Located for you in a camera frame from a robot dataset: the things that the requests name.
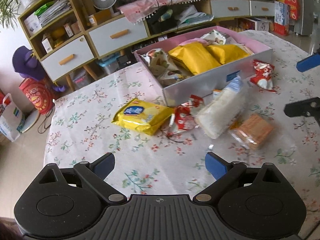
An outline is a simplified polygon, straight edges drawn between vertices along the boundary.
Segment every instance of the red and white packet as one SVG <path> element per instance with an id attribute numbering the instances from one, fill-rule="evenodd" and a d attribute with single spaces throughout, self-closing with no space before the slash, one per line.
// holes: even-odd
<path id="1" fill-rule="evenodd" d="M 189 101 L 175 107 L 171 115 L 168 136 L 190 131 L 198 125 L 194 116 L 204 107 L 203 98 L 191 95 Z"/>
<path id="2" fill-rule="evenodd" d="M 256 70 L 256 76 L 250 78 L 250 81 L 262 89 L 276 93 L 276 91 L 273 89 L 272 82 L 272 74 L 275 66 L 254 59 L 253 67 Z"/>

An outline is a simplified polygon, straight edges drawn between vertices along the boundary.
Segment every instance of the white drawer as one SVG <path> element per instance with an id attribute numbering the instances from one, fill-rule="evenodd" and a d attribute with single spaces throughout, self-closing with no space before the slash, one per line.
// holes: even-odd
<path id="1" fill-rule="evenodd" d="M 61 62 L 70 56 L 72 59 L 70 59 L 68 62 Z M 93 58 L 94 56 L 85 37 L 81 36 L 44 59 L 42 61 L 42 65 L 47 71 L 51 80 L 55 81 Z"/>
<path id="2" fill-rule="evenodd" d="M 251 16 L 274 16 L 275 4 L 273 2 L 250 1 Z"/>
<path id="3" fill-rule="evenodd" d="M 211 0 L 211 8 L 214 18 L 250 15 L 248 0 Z"/>
<path id="4" fill-rule="evenodd" d="M 120 34 L 120 37 L 111 38 L 112 35 L 123 31 L 126 33 Z M 134 25 L 126 17 L 94 29 L 89 32 L 89 35 L 100 57 L 120 47 L 148 37 L 143 22 Z"/>

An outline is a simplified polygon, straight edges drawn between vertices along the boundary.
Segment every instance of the blue label on box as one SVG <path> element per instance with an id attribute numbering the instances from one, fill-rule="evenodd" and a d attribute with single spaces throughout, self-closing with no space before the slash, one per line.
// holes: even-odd
<path id="1" fill-rule="evenodd" d="M 237 77 L 237 74 L 240 72 L 240 70 L 236 71 L 236 72 L 233 72 L 229 75 L 227 75 L 227 82 L 233 80 L 235 77 Z"/>
<path id="2" fill-rule="evenodd" d="M 142 106 L 129 106 L 124 110 L 125 115 L 137 115 L 141 114 L 144 110 L 144 107 Z"/>

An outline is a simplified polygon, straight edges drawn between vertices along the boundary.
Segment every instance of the beige floor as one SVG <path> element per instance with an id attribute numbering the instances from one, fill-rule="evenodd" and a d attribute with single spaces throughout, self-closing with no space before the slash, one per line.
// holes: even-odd
<path id="1" fill-rule="evenodd" d="M 294 34 L 280 37 L 311 54 L 319 48 L 320 28 L 315 25 L 314 33 L 310 37 Z M 43 167 L 44 149 L 49 131 L 38 134 L 37 128 L 43 119 L 41 116 L 37 124 L 14 143 L 0 146 L 0 217 L 13 218 L 15 203 Z M 320 238 L 320 230 L 315 234 Z"/>

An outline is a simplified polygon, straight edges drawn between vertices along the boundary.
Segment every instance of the yellow snack package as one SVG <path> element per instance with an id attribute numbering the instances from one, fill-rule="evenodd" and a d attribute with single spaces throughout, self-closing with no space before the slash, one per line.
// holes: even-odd
<path id="1" fill-rule="evenodd" d="M 154 135 L 172 113 L 173 108 L 134 98 L 115 114 L 112 123 L 147 135 Z"/>
<path id="2" fill-rule="evenodd" d="M 236 61 L 238 59 L 241 59 L 250 55 L 235 44 L 210 45 L 210 46 L 207 46 L 206 49 L 222 65 Z"/>
<path id="3" fill-rule="evenodd" d="M 169 55 L 182 62 L 193 75 L 221 66 L 200 42 L 178 46 L 170 50 Z"/>

